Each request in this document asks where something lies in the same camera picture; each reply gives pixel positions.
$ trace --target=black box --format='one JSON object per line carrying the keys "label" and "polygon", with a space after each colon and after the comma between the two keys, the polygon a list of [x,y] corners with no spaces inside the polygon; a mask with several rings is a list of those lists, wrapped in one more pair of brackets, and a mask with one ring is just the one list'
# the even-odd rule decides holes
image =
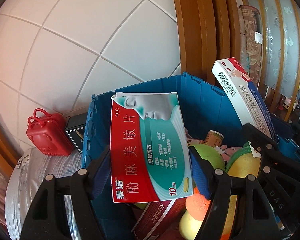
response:
{"label": "black box", "polygon": [[84,113],[70,117],[65,128],[67,136],[80,153],[82,153],[83,148],[83,137],[86,128],[87,115],[88,113]]}

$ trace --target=silver screw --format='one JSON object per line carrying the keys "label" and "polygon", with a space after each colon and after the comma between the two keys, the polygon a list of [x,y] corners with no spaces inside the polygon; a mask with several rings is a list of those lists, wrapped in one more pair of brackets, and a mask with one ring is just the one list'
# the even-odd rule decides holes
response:
{"label": "silver screw", "polygon": [[248,180],[254,181],[254,180],[256,180],[256,177],[253,176],[252,174],[249,174],[249,175],[248,175]]}
{"label": "silver screw", "polygon": [[263,172],[264,173],[269,173],[271,171],[270,167],[269,166],[264,166],[263,167]]}
{"label": "silver screw", "polygon": [[53,179],[53,175],[52,174],[48,174],[45,179],[47,181],[52,180]]}
{"label": "silver screw", "polygon": [[87,170],[86,169],[80,169],[80,170],[78,170],[78,174],[79,175],[84,175],[84,174],[86,174],[87,173]]}
{"label": "silver screw", "polygon": [[222,175],[223,174],[223,170],[221,170],[221,169],[215,169],[214,173],[217,174],[217,175]]}

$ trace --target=blue plastic bin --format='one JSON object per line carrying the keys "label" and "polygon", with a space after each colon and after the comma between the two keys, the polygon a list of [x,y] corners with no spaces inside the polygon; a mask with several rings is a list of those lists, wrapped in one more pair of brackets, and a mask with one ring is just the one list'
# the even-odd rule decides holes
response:
{"label": "blue plastic bin", "polygon": [[[185,128],[198,139],[205,139],[209,130],[224,135],[223,144],[228,147],[243,146],[247,140],[241,133],[241,122],[227,95],[216,86],[184,72],[182,75],[161,78],[137,85],[117,89],[98,96],[92,96],[84,134],[82,167],[86,168],[92,159],[98,158],[110,144],[111,97],[116,92],[171,93],[177,92]],[[274,120],[274,126],[284,126],[282,121]],[[289,134],[287,130],[277,129],[279,144],[291,149],[290,142],[282,139]],[[108,179],[102,194],[92,201],[96,217],[101,224],[107,240],[133,240],[130,232],[135,220],[131,208],[125,204],[113,203],[111,182]]]}

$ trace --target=green plush toy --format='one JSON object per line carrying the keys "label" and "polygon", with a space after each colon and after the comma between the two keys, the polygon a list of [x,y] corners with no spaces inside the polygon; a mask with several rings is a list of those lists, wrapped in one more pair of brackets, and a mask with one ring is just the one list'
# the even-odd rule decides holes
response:
{"label": "green plush toy", "polygon": [[217,150],[209,145],[196,144],[193,147],[197,150],[202,159],[211,163],[213,168],[225,170],[225,161]]}

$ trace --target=pink plush toy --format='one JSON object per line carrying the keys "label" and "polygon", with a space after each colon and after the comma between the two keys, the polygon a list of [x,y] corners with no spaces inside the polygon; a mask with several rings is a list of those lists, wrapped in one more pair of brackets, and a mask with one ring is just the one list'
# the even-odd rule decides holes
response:
{"label": "pink plush toy", "polygon": [[227,148],[227,146],[221,145],[220,147],[215,147],[215,149],[219,152],[224,161],[228,162],[231,156],[237,151],[242,149],[242,147],[231,147]]}

